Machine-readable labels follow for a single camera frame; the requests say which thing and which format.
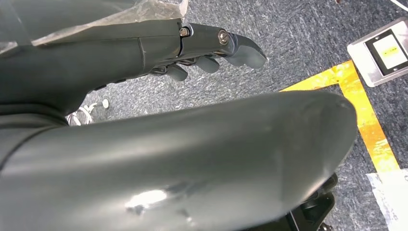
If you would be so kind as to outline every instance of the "metal plate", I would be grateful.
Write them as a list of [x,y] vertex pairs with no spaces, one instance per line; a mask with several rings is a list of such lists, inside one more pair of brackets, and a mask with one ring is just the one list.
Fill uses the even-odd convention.
[[399,18],[347,46],[369,87],[408,73],[408,19]]

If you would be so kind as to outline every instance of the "bolt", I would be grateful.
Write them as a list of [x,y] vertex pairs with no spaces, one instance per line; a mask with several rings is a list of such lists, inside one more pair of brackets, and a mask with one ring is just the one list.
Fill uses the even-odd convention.
[[228,32],[225,30],[220,30],[218,33],[218,40],[221,45],[227,45],[229,40]]
[[190,35],[190,30],[187,27],[182,27],[180,29],[180,36],[187,37]]

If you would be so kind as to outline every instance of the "gray carpet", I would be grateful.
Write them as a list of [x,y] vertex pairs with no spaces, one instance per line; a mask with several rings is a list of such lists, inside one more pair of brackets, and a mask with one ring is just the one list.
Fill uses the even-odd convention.
[[[279,91],[350,59],[347,44],[408,13],[389,0],[191,0],[186,21],[223,27],[252,38],[268,62],[260,70],[221,62],[207,74],[187,68],[189,78],[141,77],[92,92],[85,104],[106,98],[98,121],[129,118]],[[401,168],[408,167],[408,78],[367,88]],[[338,87],[325,90],[340,93]],[[335,231],[386,231],[366,173],[375,172],[361,137],[339,167],[337,204],[326,222]]]

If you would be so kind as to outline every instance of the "robotic finger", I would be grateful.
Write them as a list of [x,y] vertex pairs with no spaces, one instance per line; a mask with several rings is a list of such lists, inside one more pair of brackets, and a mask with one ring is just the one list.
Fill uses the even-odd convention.
[[234,66],[247,65],[261,68],[266,56],[251,39],[229,33],[226,30],[192,23],[182,23],[180,32],[180,53],[173,64],[155,67],[154,74],[168,74],[174,80],[183,81],[187,73],[175,64],[196,65],[205,72],[214,73],[219,69],[217,58],[225,58]]

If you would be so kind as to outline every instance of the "white tape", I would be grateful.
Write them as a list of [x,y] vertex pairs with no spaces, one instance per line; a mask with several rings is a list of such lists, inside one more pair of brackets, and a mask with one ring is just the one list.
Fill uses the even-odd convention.
[[408,230],[408,169],[366,174],[389,231]]

